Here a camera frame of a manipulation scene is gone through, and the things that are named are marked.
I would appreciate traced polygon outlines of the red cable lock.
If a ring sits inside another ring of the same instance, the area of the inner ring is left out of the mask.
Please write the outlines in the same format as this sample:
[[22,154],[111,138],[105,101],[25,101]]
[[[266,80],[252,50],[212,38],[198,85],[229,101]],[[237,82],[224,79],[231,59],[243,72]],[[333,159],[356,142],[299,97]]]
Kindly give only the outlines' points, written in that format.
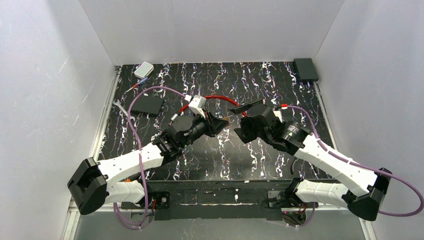
[[[239,104],[235,101],[235,100],[233,100],[233,99],[231,99],[231,98],[229,98],[229,97],[226,97],[226,96],[222,96],[222,95],[207,95],[207,96],[204,96],[205,98],[206,98],[206,100],[209,100],[209,99],[219,99],[219,100],[223,100],[223,101],[227,101],[227,102],[229,102],[229,103],[231,103],[232,105],[234,105],[235,107],[236,106],[238,106]],[[191,96],[189,96],[189,95],[186,95],[185,97],[184,97],[184,99],[186,100],[186,101],[190,101],[191,100]],[[178,117],[178,116],[181,116],[182,114],[183,114],[183,112],[186,110],[188,108],[188,104],[186,104],[186,105],[184,105],[179,111],[177,111],[172,117],[171,117],[171,122],[173,122],[173,121],[175,121],[175,119]]]

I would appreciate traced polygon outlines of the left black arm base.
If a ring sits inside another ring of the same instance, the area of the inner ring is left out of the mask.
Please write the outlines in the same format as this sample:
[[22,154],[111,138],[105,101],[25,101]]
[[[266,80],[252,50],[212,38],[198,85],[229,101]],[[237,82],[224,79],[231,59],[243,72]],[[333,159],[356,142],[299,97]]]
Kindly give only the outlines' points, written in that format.
[[154,191],[153,192],[154,209],[162,210],[170,207],[171,194],[168,191]]

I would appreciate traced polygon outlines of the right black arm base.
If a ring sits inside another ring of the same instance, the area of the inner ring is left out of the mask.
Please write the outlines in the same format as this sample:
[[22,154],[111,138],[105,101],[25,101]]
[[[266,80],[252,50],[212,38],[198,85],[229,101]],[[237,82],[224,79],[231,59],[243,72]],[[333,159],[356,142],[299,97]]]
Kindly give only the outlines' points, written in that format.
[[317,202],[302,201],[294,193],[286,194],[282,190],[268,191],[262,205],[269,209],[295,208],[301,210],[319,206]]

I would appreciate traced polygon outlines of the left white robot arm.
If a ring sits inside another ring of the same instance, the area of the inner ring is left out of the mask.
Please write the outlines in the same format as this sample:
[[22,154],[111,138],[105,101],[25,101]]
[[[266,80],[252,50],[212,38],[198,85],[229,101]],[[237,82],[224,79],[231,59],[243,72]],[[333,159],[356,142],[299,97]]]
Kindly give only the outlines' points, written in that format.
[[229,123],[228,117],[215,117],[210,112],[181,115],[140,150],[100,161],[84,159],[67,183],[80,214],[91,214],[111,203],[141,204],[149,193],[146,184],[141,179],[127,182],[127,178],[176,160],[197,139],[215,137]]

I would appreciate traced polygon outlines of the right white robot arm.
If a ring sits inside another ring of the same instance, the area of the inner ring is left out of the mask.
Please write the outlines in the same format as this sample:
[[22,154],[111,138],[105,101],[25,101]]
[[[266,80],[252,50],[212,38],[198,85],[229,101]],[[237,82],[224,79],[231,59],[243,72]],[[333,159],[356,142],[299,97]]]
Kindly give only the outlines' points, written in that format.
[[295,121],[284,121],[271,107],[256,100],[230,111],[243,114],[234,131],[247,144],[261,139],[274,149],[302,159],[334,177],[336,183],[294,178],[281,200],[297,203],[318,202],[348,209],[355,216],[375,221],[386,196],[390,171],[358,167],[334,148],[323,143],[311,130]]

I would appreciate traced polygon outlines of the black flat box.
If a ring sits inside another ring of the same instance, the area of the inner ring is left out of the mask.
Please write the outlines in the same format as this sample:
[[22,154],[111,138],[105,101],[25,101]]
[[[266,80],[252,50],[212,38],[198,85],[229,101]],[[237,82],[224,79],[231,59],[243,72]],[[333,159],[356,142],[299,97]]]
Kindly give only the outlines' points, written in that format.
[[164,99],[156,96],[140,96],[132,105],[131,114],[148,114],[157,116],[162,110]]

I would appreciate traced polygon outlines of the black corner box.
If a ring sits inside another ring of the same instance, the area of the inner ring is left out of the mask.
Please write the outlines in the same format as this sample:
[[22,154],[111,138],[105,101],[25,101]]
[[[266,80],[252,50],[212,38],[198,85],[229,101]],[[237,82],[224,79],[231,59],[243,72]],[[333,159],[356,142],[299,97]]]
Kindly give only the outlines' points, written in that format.
[[293,67],[301,82],[317,82],[319,75],[311,58],[295,58]]

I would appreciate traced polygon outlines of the red blue screwdriver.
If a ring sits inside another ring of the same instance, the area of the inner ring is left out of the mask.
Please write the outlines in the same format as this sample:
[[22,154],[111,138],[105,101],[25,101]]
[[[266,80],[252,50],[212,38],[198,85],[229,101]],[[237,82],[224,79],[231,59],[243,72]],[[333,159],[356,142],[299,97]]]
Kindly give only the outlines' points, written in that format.
[[131,91],[131,90],[133,90],[133,89],[136,89],[137,87],[139,87],[140,85],[143,85],[147,80],[149,79],[149,77],[148,76],[145,76],[145,77],[143,77],[143,78],[141,78],[141,79],[139,79],[138,80],[138,82],[137,83],[135,83],[132,87],[130,87],[127,91],[125,91],[124,93],[126,94],[126,93],[128,93],[129,91]]

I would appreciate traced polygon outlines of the white rectangular box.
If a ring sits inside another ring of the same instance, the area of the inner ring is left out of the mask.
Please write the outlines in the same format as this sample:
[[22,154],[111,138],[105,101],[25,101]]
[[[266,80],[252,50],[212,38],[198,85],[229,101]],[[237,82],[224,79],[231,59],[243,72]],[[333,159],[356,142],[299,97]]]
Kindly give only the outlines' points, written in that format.
[[153,70],[154,66],[151,63],[144,61],[133,73],[137,78],[142,79],[147,77]]

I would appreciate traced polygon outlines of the silver wrench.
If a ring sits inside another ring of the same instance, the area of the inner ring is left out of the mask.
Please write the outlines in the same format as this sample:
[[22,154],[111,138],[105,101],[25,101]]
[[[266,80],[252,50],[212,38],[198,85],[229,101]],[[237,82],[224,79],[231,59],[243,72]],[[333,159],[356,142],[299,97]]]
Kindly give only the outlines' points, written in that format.
[[[127,112],[127,110],[121,105],[121,103],[120,103],[120,101],[117,99],[117,100],[115,100],[114,102],[113,102],[113,104],[116,106],[116,107],[118,107],[119,109],[120,109],[120,111],[126,116],[126,117],[128,117],[129,116],[129,114],[128,114],[128,112]],[[135,117],[134,116],[132,116],[132,115],[130,115],[129,116],[130,117],[130,120],[131,121],[133,121],[133,122],[135,122],[136,121],[136,119],[135,119]]]

